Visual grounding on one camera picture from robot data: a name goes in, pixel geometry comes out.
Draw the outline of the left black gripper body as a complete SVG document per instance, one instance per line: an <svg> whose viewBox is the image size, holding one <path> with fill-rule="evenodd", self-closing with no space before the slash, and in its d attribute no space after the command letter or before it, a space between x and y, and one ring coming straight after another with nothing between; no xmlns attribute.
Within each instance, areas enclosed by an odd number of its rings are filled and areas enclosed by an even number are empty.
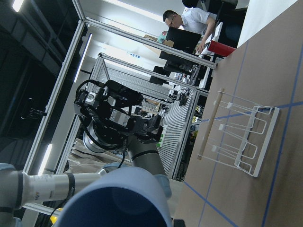
<svg viewBox="0 0 303 227"><path fill-rule="evenodd" d="M159 115L146 118L127 113L135 102L107 93L77 93L75 112L84 121L86 143L122 143L135 136L142 143L159 142L163 127Z"/></svg>

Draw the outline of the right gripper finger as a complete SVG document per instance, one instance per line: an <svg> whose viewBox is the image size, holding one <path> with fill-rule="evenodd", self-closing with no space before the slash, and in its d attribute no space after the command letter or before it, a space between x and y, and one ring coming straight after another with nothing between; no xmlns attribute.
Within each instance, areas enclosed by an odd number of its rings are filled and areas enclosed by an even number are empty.
<svg viewBox="0 0 303 227"><path fill-rule="evenodd" d="M173 219L173 227L185 227L185 222L182 219Z"/></svg>

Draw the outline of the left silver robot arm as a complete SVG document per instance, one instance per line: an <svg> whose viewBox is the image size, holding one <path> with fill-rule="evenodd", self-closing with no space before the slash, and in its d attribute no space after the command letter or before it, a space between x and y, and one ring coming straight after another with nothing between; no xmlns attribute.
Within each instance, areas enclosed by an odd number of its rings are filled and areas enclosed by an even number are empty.
<svg viewBox="0 0 303 227"><path fill-rule="evenodd" d="M148 171L152 174L149 180L152 190L160 186L161 190L157 195L165 195L169 199L172 191L156 144L143 143L139 138L129 136L123 141L122 147L128 150L132 164L129 169L134 170L138 167ZM0 165L0 215L12 216L15 210L35 201L74 198L88 185L108 175L104 169L96 173L27 175L23 171L17 171L11 164L2 163Z"/></svg>

